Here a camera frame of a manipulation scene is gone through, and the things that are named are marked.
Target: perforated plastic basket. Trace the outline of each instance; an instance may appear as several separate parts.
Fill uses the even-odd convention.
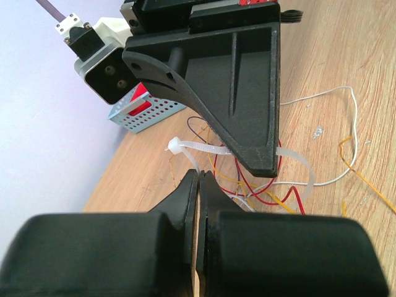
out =
[[[138,133],[185,108],[178,102],[154,98],[139,84],[113,106],[108,119]]]

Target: wooden table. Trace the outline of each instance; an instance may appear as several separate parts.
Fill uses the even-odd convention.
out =
[[[337,87],[354,88],[359,105],[359,155],[356,170],[370,180],[395,205],[396,144],[396,1],[393,0],[281,0],[282,10],[304,11],[300,24],[282,25],[281,101],[313,95]],[[186,119],[195,115],[186,109],[137,135],[128,133],[103,174],[86,212],[145,212],[174,189],[170,152],[164,152],[174,136],[192,139]],[[333,179],[346,169],[338,143],[350,135],[353,104],[345,90],[302,101],[280,109],[280,139],[283,146],[304,155],[316,172],[316,181]],[[192,120],[199,130],[205,123]],[[318,126],[323,133],[316,139]],[[351,143],[345,145],[351,160]],[[201,169],[210,170],[207,155],[194,152]],[[190,162],[183,155],[171,160],[179,181]],[[220,157],[218,169],[236,177],[232,158]],[[249,181],[263,184],[263,179]],[[285,159],[279,180],[307,181],[307,169]],[[235,183],[220,180],[234,190]],[[289,186],[271,191],[283,197]],[[370,235],[389,285],[396,294],[396,215],[353,173],[324,187],[315,187],[304,203],[309,214],[342,214],[359,221]],[[254,202],[257,209],[267,210]]]

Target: blue basket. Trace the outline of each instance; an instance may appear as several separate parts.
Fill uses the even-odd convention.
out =
[[[134,101],[131,101],[136,90],[137,86],[129,91],[123,99],[119,100],[117,104],[113,106],[108,116],[109,120],[133,133],[139,133],[186,108],[185,105],[178,102],[154,98],[148,92],[145,92]],[[136,108],[143,104],[149,105],[147,102],[151,103],[150,107],[133,116],[131,115],[131,113],[135,112]]]

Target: red object in basket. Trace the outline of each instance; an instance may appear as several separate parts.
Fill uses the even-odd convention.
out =
[[[258,3],[266,3],[266,2],[278,2],[278,0],[239,0],[239,5],[245,6],[245,5],[258,4]]]
[[[144,85],[140,83],[139,85],[137,85],[136,91],[131,98],[131,102],[138,99],[139,97],[146,97],[146,96],[151,96],[151,95],[149,94],[147,89],[144,87]],[[135,115],[145,111],[147,108],[150,108],[151,106],[152,106],[151,102],[145,101],[142,105],[140,105],[139,107],[130,111],[128,114],[130,116],[135,116]]]

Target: white wall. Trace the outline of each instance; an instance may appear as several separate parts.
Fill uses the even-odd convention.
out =
[[[110,107],[74,72],[75,54],[34,0],[1,1],[0,261],[38,213],[78,212],[124,136]],[[52,0],[94,24],[121,0]]]

